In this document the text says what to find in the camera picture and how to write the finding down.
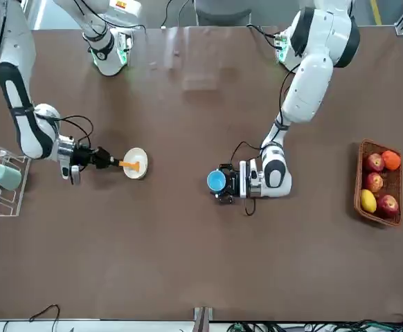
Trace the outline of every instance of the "white plate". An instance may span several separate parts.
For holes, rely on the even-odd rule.
[[[137,161],[140,163],[140,169],[138,172],[128,167],[123,167],[123,171],[128,178],[140,179],[145,176],[147,171],[147,155],[145,150],[139,147],[134,147],[125,154],[123,161],[131,164],[134,164]]]

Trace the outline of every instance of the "teal cup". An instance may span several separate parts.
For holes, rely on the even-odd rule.
[[[6,190],[15,190],[21,182],[21,173],[18,169],[0,165],[0,186]]]
[[[207,183],[209,189],[218,194],[226,187],[226,177],[222,171],[216,169],[215,171],[209,173]]]

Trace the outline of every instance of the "orange handle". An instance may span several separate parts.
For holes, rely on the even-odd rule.
[[[134,163],[134,164],[127,163],[125,161],[120,161],[118,163],[118,166],[128,167],[128,168],[134,170],[135,172],[140,171],[140,163],[138,161],[136,163]]]

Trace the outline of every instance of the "lemon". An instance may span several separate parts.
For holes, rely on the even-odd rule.
[[[360,194],[361,207],[363,210],[374,213],[377,209],[377,202],[374,194],[367,189],[363,189]]]

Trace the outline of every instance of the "orange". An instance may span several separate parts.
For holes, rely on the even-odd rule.
[[[402,163],[402,159],[400,159],[399,155],[389,150],[382,154],[382,158],[384,160],[384,166],[391,171],[395,171]]]

